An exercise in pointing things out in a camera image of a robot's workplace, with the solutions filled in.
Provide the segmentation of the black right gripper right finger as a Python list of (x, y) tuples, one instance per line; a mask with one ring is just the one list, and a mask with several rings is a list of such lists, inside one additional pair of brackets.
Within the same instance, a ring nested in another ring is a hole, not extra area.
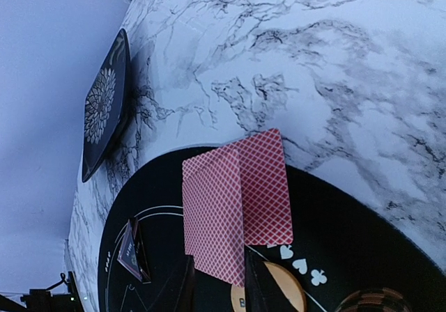
[(296, 311), (264, 261), (245, 247), (246, 311)]

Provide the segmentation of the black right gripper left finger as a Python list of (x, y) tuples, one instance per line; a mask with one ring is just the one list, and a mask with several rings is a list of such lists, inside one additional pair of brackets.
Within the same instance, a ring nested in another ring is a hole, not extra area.
[(173, 311), (193, 311), (195, 267), (194, 257), (185, 255), (177, 264), (172, 275)]

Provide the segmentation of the orange big blind button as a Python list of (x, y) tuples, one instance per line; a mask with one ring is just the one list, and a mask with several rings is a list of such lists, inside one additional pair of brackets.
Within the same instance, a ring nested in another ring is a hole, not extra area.
[(298, 280), (286, 268), (268, 261), (247, 262), (245, 286), (231, 287), (231, 304), (234, 311), (307, 310)]

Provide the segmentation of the red triangular all-in marker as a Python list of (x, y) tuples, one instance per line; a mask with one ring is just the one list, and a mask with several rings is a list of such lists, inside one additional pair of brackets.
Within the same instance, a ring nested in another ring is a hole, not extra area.
[(117, 261), (142, 284), (151, 282), (144, 241), (136, 217), (128, 219)]

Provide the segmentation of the red playing card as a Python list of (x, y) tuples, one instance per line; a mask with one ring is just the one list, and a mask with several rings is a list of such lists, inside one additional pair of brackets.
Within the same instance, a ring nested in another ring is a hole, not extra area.
[(245, 241), (237, 150), (213, 150), (183, 162), (185, 254), (194, 267), (245, 285)]
[(291, 244), (293, 223), (280, 131), (270, 129), (233, 147), (240, 155), (245, 244)]

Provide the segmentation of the white red poker chip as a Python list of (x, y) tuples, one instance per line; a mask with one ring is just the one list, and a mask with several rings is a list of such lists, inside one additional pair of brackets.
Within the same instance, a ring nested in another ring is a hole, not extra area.
[(411, 312), (411, 305), (404, 296), (390, 288), (358, 290), (344, 298), (336, 312)]

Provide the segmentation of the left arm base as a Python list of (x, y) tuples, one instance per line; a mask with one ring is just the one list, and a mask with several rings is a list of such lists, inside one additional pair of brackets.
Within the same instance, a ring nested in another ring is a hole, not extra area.
[[(68, 274), (60, 273), (60, 276), (61, 280), (54, 285), (46, 289), (30, 289), (28, 294), (22, 295), (20, 301), (24, 305), (7, 298), (5, 295), (1, 295), (1, 311), (84, 311), (74, 273), (69, 271)], [(53, 295), (52, 290), (62, 284), (67, 286), (68, 292)]]

